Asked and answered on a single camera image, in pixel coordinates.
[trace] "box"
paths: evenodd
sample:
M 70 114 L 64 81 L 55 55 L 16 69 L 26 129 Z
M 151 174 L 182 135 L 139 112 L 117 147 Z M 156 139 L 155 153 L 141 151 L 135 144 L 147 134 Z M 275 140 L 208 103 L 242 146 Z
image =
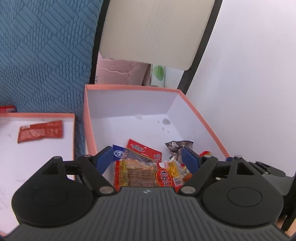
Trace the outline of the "box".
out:
M 17 143 L 21 126 L 63 120 L 64 137 Z M 0 234 L 18 226 L 11 208 L 14 192 L 53 156 L 74 159 L 74 114 L 0 113 Z
M 180 90 L 131 85 L 86 85 L 84 130 L 87 151 L 97 154 L 106 146 L 125 147 L 129 139 L 162 152 L 165 143 L 193 141 L 196 153 L 211 151 L 224 161 L 229 154 L 218 137 Z M 112 170 L 103 176 L 113 183 Z

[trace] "water spot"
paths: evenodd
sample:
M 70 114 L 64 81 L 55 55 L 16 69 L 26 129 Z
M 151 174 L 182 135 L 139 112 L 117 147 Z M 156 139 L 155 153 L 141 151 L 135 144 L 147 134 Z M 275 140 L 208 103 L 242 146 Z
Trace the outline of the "water spot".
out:
M 138 120 L 143 120 L 143 116 L 142 115 L 135 115 L 135 118 Z
M 164 125 L 170 125 L 170 120 L 169 119 L 167 119 L 167 118 L 163 118 L 163 124 Z

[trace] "blue textured fabric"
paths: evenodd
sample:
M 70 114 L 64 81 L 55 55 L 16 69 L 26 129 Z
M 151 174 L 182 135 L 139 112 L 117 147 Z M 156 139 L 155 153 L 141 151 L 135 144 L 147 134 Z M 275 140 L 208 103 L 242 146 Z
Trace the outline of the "blue textured fabric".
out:
M 83 90 L 102 2 L 0 0 L 0 105 L 75 113 L 76 157 L 85 152 Z

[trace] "black frame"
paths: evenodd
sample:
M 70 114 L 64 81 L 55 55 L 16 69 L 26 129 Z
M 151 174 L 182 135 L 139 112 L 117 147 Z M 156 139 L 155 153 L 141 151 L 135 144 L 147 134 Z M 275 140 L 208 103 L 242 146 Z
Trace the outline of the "black frame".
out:
M 91 63 L 91 76 L 89 79 L 90 84 L 95 83 L 95 76 L 96 76 L 96 65 L 98 61 L 98 54 L 99 54 L 99 48 L 100 48 L 100 42 L 101 42 L 101 37 L 103 33 L 103 27 L 108 11 L 110 0 L 104 0 L 102 7 L 101 7 L 101 12 L 98 20 L 98 25 L 96 28 L 96 34 L 94 38 L 94 49 L 93 49 L 93 56 L 92 56 L 92 63 Z M 216 23 L 218 13 L 220 11 L 222 5 L 222 0 L 215 0 L 213 9 L 211 11 L 209 20 L 207 22 L 207 26 L 205 28 L 204 34 L 202 36 L 202 39 L 200 41 L 200 45 L 198 46 L 196 55 L 194 57 L 193 63 L 191 67 L 184 71 L 183 76 L 179 82 L 178 89 L 181 90 L 184 94 L 187 93 L 190 84 L 193 80 L 193 77 L 196 73 L 196 70 L 200 64 L 200 61 L 202 59 L 202 56 L 205 52 L 205 49 L 207 47 L 207 44 L 209 42 L 210 36 L 212 34 L 214 25 Z

